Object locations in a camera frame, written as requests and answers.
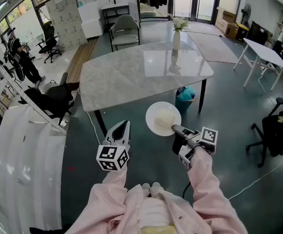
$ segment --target plate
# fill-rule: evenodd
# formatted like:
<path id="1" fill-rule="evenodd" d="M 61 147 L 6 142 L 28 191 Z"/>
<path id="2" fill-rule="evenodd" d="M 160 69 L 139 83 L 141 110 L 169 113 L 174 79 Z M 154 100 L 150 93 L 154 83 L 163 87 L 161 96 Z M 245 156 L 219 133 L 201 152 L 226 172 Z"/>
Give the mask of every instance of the plate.
<path id="1" fill-rule="evenodd" d="M 171 129 L 164 128 L 157 123 L 155 123 L 155 117 L 157 115 L 157 111 L 159 109 L 166 109 L 172 112 L 175 116 L 174 124 L 180 125 L 182 123 L 182 117 L 177 108 L 165 101 L 156 102 L 152 104 L 147 112 L 146 112 L 146 123 L 149 129 L 157 135 L 160 136 L 170 136 L 175 134 L 175 132 Z"/>

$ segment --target gray chair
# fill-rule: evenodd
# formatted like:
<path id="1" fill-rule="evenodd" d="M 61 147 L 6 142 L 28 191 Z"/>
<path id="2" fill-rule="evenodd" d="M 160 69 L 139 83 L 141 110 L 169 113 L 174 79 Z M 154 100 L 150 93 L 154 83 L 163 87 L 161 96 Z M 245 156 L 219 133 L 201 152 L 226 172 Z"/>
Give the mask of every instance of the gray chair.
<path id="1" fill-rule="evenodd" d="M 132 34 L 134 30 L 137 30 L 138 35 Z M 119 16 L 116 23 L 109 30 L 109 38 L 111 49 L 113 52 L 113 46 L 124 46 L 138 43 L 140 45 L 140 29 L 137 22 L 130 15 Z"/>

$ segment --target black table leg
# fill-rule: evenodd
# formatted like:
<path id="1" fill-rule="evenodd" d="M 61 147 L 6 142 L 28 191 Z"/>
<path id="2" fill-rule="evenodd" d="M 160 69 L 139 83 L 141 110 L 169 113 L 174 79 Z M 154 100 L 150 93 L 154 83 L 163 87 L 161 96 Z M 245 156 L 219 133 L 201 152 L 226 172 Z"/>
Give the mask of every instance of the black table leg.
<path id="1" fill-rule="evenodd" d="M 201 84 L 201 93 L 200 93 L 200 101 L 199 101 L 199 113 L 201 112 L 201 108 L 203 105 L 204 93 L 205 93 L 206 79 L 202 81 Z"/>
<path id="2" fill-rule="evenodd" d="M 103 119 L 102 119 L 102 117 L 101 117 L 101 112 L 100 112 L 100 110 L 95 110 L 94 112 L 95 112 L 95 116 L 96 116 L 96 118 L 97 118 L 97 121 L 98 121 L 98 123 L 99 123 L 99 125 L 100 125 L 100 127 L 101 127 L 102 133 L 103 133 L 103 135 L 106 137 L 106 135 L 107 135 L 107 129 L 106 129 L 106 126 L 105 126 L 105 124 L 104 124 L 104 121 L 103 121 Z"/>

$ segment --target person wearing pink shirt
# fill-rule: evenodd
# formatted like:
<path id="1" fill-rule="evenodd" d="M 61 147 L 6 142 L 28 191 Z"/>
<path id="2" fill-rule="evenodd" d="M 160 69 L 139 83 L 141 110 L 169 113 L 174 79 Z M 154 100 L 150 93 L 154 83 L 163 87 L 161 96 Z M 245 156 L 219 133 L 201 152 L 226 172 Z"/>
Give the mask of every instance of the person wearing pink shirt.
<path id="1" fill-rule="evenodd" d="M 246 228 L 219 188 L 212 157 L 195 148 L 188 171 L 193 206 L 155 182 L 125 186 L 127 165 L 91 189 L 88 204 L 67 234 L 245 234 Z"/>

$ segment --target pink shirt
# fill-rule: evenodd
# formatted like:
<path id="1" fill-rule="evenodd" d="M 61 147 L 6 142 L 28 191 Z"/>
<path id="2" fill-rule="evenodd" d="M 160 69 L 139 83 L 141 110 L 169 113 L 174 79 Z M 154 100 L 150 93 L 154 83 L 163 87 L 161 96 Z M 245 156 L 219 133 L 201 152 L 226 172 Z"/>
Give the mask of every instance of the pink shirt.
<path id="1" fill-rule="evenodd" d="M 171 212 L 178 234 L 245 234 L 244 225 L 219 188 L 212 173 L 212 158 L 196 148 L 188 171 L 194 204 L 166 191 L 159 191 Z M 109 172 L 102 184 L 93 186 L 88 204 L 67 234 L 140 234 L 138 214 L 143 202 L 141 185 L 124 188 L 127 166 Z"/>

